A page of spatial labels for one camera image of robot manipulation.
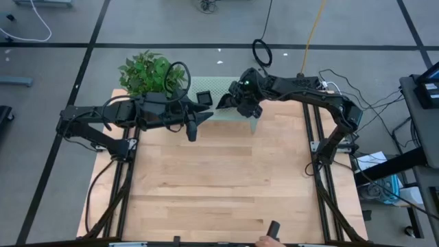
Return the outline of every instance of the floor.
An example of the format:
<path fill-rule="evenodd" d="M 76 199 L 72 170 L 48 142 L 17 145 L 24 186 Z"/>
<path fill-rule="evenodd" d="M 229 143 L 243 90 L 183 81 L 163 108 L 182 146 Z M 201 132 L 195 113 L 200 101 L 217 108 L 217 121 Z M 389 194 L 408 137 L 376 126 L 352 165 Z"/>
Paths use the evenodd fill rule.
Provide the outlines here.
<path fill-rule="evenodd" d="M 32 88 L 0 86 L 0 104 L 12 106 L 16 113 L 0 146 L 0 245 L 17 241 L 48 157 L 54 158 L 49 151 L 59 112 L 67 102 L 102 104 L 119 88 L 117 67 L 125 58 L 153 49 L 169 60 L 184 61 L 192 76 L 239 76 L 257 66 L 249 48 L 261 36 L 269 1 L 223 0 L 210 15 L 198 12 L 196 2 L 75 0 L 71 9 L 38 5 L 53 32 L 50 43 L 11 46 L 0 41 L 0 74 L 34 79 Z M 270 73 L 288 77 L 298 73 L 319 6 L 319 0 L 274 1 L 264 38 L 273 48 Z M 398 89 L 400 77 L 422 73 L 439 61 L 438 8 L 438 0 L 328 0 L 311 42 L 305 75 L 331 68 L 345 75 L 369 102 L 389 95 Z M 0 10 L 18 20 L 0 19 L 7 32 L 29 38 L 47 35 L 31 8 L 2 1 Z M 342 91 L 357 94 L 343 79 L 330 73 L 323 76 Z M 381 115 L 392 130 L 408 111 L 402 101 Z M 362 125 L 373 117 L 366 111 Z M 359 135 L 362 152 L 397 153 L 379 121 Z M 408 128 L 399 132 L 399 139 L 410 140 Z M 79 146 L 60 144 L 27 243 L 75 237 L 94 159 L 94 153 Z M 410 239 L 401 231 L 409 222 L 405 209 L 364 207 L 374 209 L 372 221 L 366 223 L 372 241 L 434 245 L 426 218 L 422 220 L 426 238 Z"/>

